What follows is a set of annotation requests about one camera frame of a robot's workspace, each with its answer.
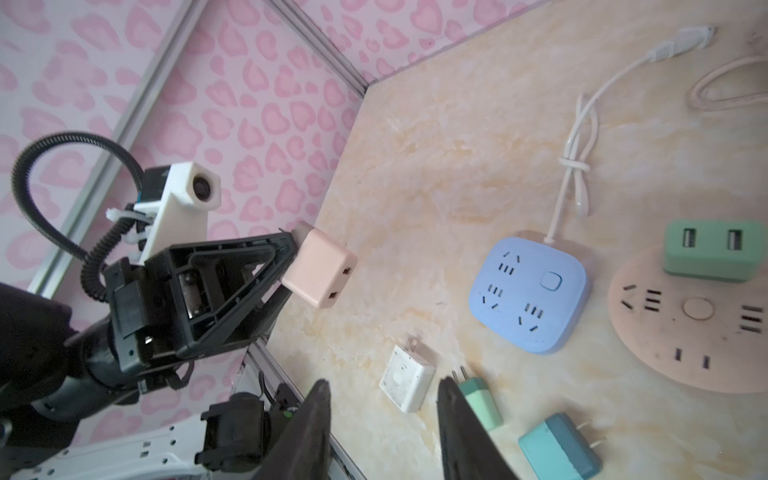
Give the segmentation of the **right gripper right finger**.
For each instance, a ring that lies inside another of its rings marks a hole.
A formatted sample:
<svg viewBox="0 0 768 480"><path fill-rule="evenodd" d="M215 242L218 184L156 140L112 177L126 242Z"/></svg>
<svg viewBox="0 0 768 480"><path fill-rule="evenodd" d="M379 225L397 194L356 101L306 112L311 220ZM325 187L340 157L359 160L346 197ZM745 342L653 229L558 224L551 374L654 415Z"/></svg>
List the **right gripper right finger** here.
<svg viewBox="0 0 768 480"><path fill-rule="evenodd" d="M440 380L437 413L445 479L518 479L451 377Z"/></svg>

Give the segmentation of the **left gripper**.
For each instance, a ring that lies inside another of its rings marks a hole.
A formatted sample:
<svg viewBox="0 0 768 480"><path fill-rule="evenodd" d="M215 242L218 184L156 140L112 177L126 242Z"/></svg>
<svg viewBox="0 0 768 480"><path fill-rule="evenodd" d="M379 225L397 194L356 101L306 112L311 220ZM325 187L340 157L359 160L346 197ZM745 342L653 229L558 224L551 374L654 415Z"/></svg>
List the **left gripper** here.
<svg viewBox="0 0 768 480"><path fill-rule="evenodd" d="M144 266L104 271L110 384L187 384L193 359L240 349L273 326L291 292L270 289L297 256L291 234L176 244Z"/></svg>

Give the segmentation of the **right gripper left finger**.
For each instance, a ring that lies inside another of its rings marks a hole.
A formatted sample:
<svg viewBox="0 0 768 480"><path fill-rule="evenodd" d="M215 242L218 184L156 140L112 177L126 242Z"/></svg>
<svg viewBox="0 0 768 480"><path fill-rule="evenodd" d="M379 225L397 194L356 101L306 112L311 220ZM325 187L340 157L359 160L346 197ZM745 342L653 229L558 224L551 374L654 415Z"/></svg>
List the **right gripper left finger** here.
<svg viewBox="0 0 768 480"><path fill-rule="evenodd" d="M330 436L331 390L320 379L252 479L327 479Z"/></svg>

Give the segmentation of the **teal charger plug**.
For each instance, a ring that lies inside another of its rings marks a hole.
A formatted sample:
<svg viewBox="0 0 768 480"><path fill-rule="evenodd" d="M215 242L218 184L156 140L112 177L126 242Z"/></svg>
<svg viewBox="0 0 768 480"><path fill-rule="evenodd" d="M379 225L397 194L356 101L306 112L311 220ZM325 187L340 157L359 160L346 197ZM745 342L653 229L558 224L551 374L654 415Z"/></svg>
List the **teal charger plug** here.
<svg viewBox="0 0 768 480"><path fill-rule="evenodd" d="M518 439L539 480L587 480L602 472L602 460L581 428L565 412L559 412Z"/></svg>

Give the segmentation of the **pink charger plug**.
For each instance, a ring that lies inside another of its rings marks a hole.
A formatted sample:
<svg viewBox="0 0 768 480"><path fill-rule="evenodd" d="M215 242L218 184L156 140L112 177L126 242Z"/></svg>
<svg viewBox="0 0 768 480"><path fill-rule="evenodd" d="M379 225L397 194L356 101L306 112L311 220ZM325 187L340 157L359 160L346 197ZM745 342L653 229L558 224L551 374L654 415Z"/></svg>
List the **pink charger plug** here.
<svg viewBox="0 0 768 480"><path fill-rule="evenodd" d="M332 307L357 266L357 256L307 222L299 222L291 234L298 252L281 284L317 309Z"/></svg>

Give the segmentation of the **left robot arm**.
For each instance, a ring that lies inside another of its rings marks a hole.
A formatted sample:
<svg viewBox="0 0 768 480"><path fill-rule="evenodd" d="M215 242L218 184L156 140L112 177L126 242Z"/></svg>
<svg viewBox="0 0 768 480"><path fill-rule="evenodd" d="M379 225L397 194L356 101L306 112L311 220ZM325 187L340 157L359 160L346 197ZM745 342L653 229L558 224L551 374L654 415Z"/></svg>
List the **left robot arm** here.
<svg viewBox="0 0 768 480"><path fill-rule="evenodd" d="M170 246L105 272L108 315L84 331L72 310L1 288L1 475L67 448L81 421L143 394L179 390L198 360L265 334L290 297L288 233Z"/></svg>

